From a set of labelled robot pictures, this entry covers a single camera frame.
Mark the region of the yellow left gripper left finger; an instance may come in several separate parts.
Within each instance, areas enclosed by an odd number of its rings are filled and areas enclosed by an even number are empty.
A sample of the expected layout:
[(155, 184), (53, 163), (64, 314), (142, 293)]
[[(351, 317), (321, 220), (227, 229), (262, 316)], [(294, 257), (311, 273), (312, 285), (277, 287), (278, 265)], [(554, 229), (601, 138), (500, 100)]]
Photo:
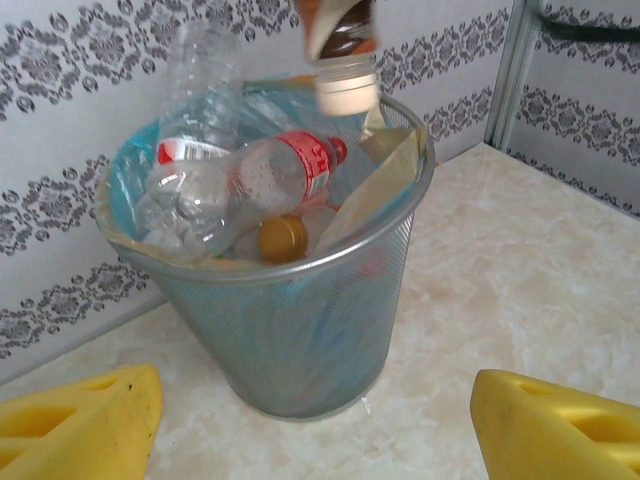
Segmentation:
[(1, 403), (3, 479), (142, 479), (163, 412), (136, 365)]

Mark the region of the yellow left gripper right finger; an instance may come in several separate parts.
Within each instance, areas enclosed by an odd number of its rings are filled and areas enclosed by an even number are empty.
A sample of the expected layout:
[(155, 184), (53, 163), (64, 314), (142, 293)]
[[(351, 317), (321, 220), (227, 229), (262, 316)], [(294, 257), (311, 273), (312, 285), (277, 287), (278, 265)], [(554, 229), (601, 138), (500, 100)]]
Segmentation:
[(636, 406), (485, 369), (470, 413), (491, 479), (639, 477)]

